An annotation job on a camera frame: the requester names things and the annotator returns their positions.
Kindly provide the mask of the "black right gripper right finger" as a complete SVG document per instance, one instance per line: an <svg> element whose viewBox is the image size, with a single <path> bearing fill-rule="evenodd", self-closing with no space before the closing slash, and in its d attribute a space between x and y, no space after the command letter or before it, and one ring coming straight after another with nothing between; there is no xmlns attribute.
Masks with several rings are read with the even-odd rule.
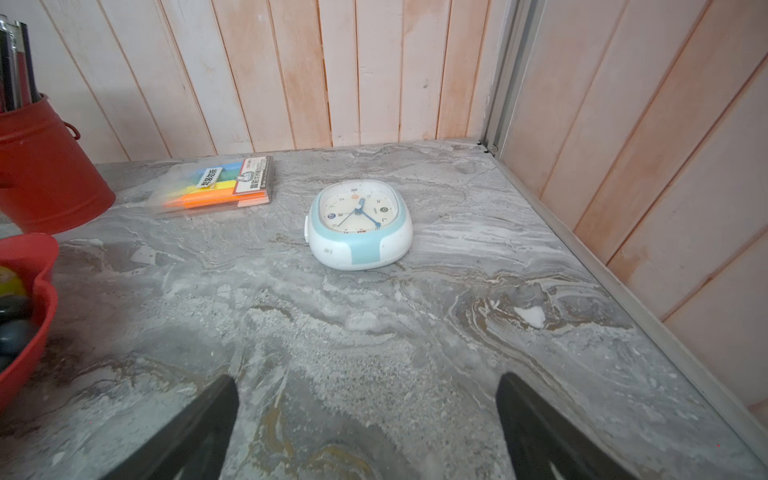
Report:
<svg viewBox="0 0 768 480"><path fill-rule="evenodd" d="M495 395L517 479L632 479L518 375L504 374Z"/></svg>

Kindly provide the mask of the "dark purple grape bunch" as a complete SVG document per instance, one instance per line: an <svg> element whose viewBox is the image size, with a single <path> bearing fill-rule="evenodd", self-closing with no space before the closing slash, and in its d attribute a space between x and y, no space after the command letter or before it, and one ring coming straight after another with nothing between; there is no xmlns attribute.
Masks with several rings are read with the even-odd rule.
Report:
<svg viewBox="0 0 768 480"><path fill-rule="evenodd" d="M29 297L1 297L1 370L7 369L35 337L39 326L32 319Z"/></svg>

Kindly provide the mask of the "green textured round fruit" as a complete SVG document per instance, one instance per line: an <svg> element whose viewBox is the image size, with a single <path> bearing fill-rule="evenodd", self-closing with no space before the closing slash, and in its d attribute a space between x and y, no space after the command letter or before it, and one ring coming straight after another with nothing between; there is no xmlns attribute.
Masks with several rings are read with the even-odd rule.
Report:
<svg viewBox="0 0 768 480"><path fill-rule="evenodd" d="M21 277L15 271L5 266L0 267L0 296L28 296Z"/></svg>

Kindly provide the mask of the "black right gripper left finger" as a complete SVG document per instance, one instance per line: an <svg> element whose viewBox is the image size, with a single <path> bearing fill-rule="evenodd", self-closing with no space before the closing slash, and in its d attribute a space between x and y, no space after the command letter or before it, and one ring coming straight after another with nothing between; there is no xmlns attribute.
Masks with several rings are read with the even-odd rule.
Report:
<svg viewBox="0 0 768 480"><path fill-rule="evenodd" d="M106 479L218 479L239 408L235 379L217 377Z"/></svg>

